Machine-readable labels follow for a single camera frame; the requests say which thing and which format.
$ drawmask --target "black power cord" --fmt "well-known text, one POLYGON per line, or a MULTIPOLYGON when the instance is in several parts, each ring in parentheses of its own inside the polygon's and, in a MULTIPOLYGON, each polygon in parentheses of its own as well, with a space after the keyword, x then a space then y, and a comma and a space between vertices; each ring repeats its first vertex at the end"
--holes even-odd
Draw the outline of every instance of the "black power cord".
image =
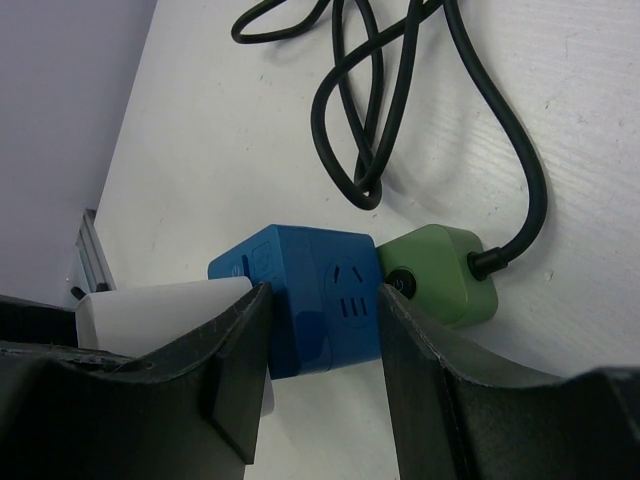
MULTIPOLYGON (((309 31, 322 16, 331 0, 318 0, 311 13, 299 24, 283 30, 260 34, 243 34, 254 20, 284 3, 286 0, 265 0, 243 14, 233 25, 231 34, 238 43, 252 44, 273 42, 299 36, 309 31)), ((404 110, 409 96, 411 77, 418 43, 420 23, 429 18, 440 6, 444 7, 451 37, 473 82, 505 130, 520 159, 529 189, 529 209, 526 220, 517 235, 505 246, 485 252, 472 252, 468 256, 471 273, 478 280, 508 266, 522 255, 534 242, 547 213, 547 186, 542 165, 527 133, 504 97, 482 66, 466 32, 457 0, 410 0, 407 16, 379 32, 369 0, 354 0, 364 20, 368 40, 345 55, 343 11, 344 0, 334 0, 332 14, 333 55, 335 67, 320 84, 311 108, 311 132, 313 141, 327 173, 336 186, 356 207, 365 210, 376 208, 382 198, 381 177, 395 145, 404 110), (377 148, 374 146, 382 108, 384 90, 384 65, 382 48, 403 36, 402 54, 395 90, 377 148), (364 126, 356 110, 349 72, 360 62, 371 57, 372 82, 364 126), (325 123, 329 97, 336 86, 349 127, 358 147, 358 159, 354 180, 347 176, 336 158, 325 123)))

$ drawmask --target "green power switch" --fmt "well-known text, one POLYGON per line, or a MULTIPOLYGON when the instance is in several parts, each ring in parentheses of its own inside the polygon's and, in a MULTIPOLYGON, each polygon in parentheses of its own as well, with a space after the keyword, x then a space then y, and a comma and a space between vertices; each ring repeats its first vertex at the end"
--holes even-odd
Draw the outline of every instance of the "green power switch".
POLYGON ((386 282, 443 324, 466 327, 490 320, 498 309, 491 278, 476 280, 467 266, 482 252, 472 232, 427 225, 378 247, 386 282))

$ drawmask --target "power button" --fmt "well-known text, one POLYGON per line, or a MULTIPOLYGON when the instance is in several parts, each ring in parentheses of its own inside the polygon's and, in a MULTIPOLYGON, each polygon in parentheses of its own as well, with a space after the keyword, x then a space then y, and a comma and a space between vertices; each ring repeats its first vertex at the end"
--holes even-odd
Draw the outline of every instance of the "power button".
POLYGON ((385 283, 391 285, 409 299, 413 298, 416 294, 416 277, 404 268, 396 268, 393 270, 387 275, 385 283))

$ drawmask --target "white table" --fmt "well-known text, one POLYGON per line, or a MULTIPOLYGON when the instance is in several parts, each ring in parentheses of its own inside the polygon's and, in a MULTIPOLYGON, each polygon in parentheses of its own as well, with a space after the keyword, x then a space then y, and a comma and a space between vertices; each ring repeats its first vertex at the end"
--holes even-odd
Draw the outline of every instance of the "white table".
MULTIPOLYGON (((211 259, 270 223, 366 232, 378 243, 427 223, 471 229, 487 246, 510 239, 526 211, 524 178, 442 12, 421 29, 384 202, 362 212, 333 186, 311 140, 330 25, 236 45, 231 25, 253 3, 158 2, 97 219, 119 288, 205 278, 211 259)), ((291 24, 312 3, 290 2, 256 28, 291 24)), ((407 2, 373 3, 384 26, 407 2)), ((558 374, 640 364, 640 4, 463 3, 552 191, 540 239, 494 277, 496 318, 465 334, 558 374)), ((349 32, 353 44, 362 39, 359 22, 349 32)), ((398 46, 387 50, 389 72, 398 46)), ((358 71, 363 98, 368 72, 358 71)), ((355 148, 337 98, 327 123, 350 168, 355 148)), ((379 362, 280 381, 275 392, 248 479, 397 476, 379 362)))

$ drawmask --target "gray wall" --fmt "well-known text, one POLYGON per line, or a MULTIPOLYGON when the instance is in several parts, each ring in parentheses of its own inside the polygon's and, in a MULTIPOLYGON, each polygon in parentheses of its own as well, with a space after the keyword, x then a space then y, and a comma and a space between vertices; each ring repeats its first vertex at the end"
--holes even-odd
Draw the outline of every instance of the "gray wall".
POLYGON ((62 304, 156 0, 0 0, 0 295, 62 304))

